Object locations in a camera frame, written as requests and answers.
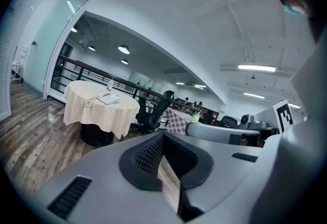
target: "white telephone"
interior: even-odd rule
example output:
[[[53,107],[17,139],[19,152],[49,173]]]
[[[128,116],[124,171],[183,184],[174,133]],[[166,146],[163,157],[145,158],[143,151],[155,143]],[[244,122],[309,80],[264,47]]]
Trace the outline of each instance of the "white telephone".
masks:
[[[99,94],[97,99],[103,102],[106,105],[115,104],[119,102],[119,97],[115,94],[111,94],[110,92],[105,92],[103,94]]]

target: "checkered tablecloth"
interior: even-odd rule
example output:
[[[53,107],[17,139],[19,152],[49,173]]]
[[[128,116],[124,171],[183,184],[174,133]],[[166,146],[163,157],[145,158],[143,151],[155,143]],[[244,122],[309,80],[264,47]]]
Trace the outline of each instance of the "checkered tablecloth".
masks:
[[[169,120],[166,131],[182,135],[185,135],[186,125],[194,119],[193,116],[172,108],[167,109],[166,118]]]
[[[106,86],[94,82],[76,80],[69,83],[64,94],[64,123],[69,125],[79,121],[82,124],[96,124],[103,131],[113,132],[118,139],[126,136],[138,113],[139,104],[126,93],[112,89],[111,92],[119,96],[119,103],[105,105],[94,99],[90,106],[85,105],[88,100],[106,91]]]

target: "ceiling light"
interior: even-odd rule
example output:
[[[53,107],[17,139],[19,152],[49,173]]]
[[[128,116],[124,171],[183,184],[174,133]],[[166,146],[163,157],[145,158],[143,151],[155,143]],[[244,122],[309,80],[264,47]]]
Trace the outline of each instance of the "ceiling light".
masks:
[[[72,3],[70,1],[67,1],[67,4],[68,4],[69,8],[71,9],[72,13],[75,14],[76,13],[76,10],[72,6]]]
[[[294,104],[291,104],[291,103],[288,103],[288,104],[289,104],[289,106],[291,106],[291,107],[301,108],[300,106],[297,106],[297,105],[294,105]]]
[[[129,47],[126,45],[121,45],[118,47],[118,49],[125,54],[129,54]]]
[[[275,66],[260,66],[260,65],[247,65],[247,64],[239,64],[239,69],[241,70],[254,70],[254,71],[270,71],[275,72]]]
[[[251,93],[246,93],[246,92],[244,92],[243,94],[244,95],[247,95],[247,96],[251,96],[251,97],[260,98],[260,99],[264,99],[265,98],[264,96],[259,96],[259,95],[255,95],[255,94],[251,94]]]

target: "black metal railing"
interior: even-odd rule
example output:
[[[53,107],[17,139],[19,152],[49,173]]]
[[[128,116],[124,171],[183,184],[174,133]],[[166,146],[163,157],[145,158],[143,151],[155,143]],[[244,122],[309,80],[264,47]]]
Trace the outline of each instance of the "black metal railing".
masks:
[[[144,98],[151,101],[154,106],[159,103],[163,95],[136,85],[130,81],[121,79],[102,70],[82,62],[69,59],[63,55],[58,56],[57,64],[52,76],[51,88],[64,93],[64,88],[74,80],[92,81],[102,85],[107,85],[110,79],[114,79],[113,88],[132,95],[133,98]],[[181,109],[185,113],[196,111],[193,107],[186,106],[180,102],[171,101],[171,108]]]

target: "wooden floor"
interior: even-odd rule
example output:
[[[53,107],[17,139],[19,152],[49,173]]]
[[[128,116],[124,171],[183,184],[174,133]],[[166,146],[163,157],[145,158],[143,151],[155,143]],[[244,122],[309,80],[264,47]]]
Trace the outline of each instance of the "wooden floor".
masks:
[[[12,115],[0,122],[0,159],[9,178],[28,194],[80,157],[94,150],[79,136],[80,124],[63,123],[65,106],[42,100],[23,84],[11,84]],[[121,141],[141,135],[128,133]],[[159,167],[163,195],[177,211],[179,180],[166,158]]]

